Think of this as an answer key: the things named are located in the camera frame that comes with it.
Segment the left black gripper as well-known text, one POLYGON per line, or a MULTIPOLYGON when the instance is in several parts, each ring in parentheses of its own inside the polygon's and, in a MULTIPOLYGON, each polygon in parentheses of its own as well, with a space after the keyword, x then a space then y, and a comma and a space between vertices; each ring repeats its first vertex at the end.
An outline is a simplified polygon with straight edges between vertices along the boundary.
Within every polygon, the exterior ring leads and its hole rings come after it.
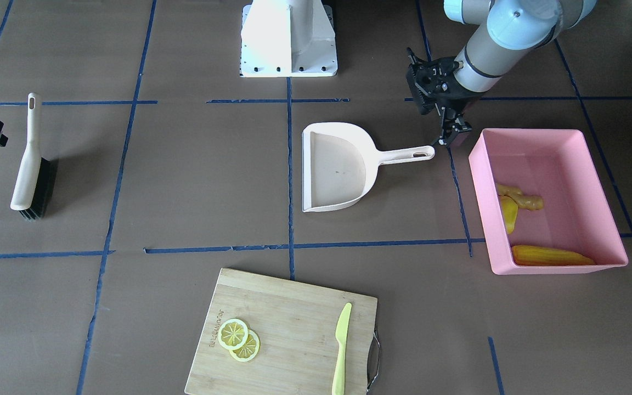
POLYGON ((441 133, 437 144, 450 146, 461 133, 472 131, 464 120, 464 112, 481 98, 481 92, 464 87, 454 72, 461 69, 461 61, 453 56, 426 61, 407 47, 409 67, 406 79, 412 100, 420 115, 436 110, 441 118, 441 133))

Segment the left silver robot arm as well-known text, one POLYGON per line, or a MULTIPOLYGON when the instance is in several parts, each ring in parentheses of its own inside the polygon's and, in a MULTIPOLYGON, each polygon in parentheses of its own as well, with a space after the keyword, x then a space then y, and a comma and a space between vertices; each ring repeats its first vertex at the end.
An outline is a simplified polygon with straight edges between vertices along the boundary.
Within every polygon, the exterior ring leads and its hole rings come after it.
POLYGON ((446 1, 453 21, 476 25, 455 56, 424 60, 407 49, 407 83, 421 115, 436 112, 439 137, 449 146, 471 130, 465 112, 527 53, 555 40, 594 10, 594 1, 446 1))

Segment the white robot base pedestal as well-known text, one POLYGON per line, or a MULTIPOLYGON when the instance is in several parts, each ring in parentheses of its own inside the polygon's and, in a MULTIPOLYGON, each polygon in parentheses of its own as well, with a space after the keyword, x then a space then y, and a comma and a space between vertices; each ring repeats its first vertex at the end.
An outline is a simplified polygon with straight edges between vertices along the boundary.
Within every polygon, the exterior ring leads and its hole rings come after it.
POLYGON ((333 77, 334 10, 326 1, 253 1, 242 9, 239 75, 333 77))

